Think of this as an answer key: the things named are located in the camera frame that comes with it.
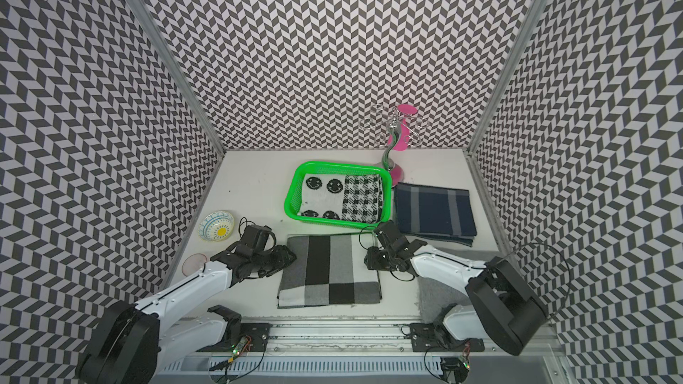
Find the black grey block scarf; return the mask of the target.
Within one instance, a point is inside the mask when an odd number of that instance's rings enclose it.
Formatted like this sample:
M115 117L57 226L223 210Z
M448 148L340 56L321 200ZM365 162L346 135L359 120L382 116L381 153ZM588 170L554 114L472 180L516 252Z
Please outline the black grey block scarf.
M356 235L291 236L286 247L296 260L282 272L279 309L381 302L378 272L364 263L366 249Z

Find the grey fuzzy scarf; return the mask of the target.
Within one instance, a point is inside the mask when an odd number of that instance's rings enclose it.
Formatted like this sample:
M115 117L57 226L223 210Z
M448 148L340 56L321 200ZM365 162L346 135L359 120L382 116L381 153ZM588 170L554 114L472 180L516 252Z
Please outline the grey fuzzy scarf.
M442 251L473 261L490 261L494 257L503 257L500 252L493 251L447 248L442 248ZM444 311L451 309L453 305L471 305L466 293L455 291L450 286L434 279L418 277L417 282L421 323L435 322Z

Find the white smiley checkered scarf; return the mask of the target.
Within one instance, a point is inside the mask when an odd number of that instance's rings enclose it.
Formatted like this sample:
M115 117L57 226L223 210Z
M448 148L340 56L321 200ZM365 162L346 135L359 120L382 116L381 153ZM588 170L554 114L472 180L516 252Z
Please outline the white smiley checkered scarf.
M298 214L326 220L374 224L383 210L379 174L306 174Z

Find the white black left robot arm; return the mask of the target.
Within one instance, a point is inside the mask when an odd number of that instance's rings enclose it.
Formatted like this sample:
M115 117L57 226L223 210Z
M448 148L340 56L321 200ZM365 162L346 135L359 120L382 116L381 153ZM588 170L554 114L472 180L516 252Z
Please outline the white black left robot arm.
M205 316L185 316L213 296L250 279L271 277L295 262L295 254L276 241L271 228L249 225L238 242L200 266L181 282L134 303L106 308L75 375L83 383L148 383L162 369L202 348L227 344L238 357L248 345L241 316L222 305Z

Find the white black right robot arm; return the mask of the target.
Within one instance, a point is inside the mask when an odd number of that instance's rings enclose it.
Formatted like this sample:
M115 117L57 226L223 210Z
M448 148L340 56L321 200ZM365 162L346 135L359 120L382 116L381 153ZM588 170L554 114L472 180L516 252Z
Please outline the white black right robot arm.
M441 320L456 341L487 338L518 356L549 320L541 297L503 257L473 261L449 254L421 239L408 240L391 220L377 225L374 234L380 245L366 254L370 270L407 272L468 297L468 304L452 307Z

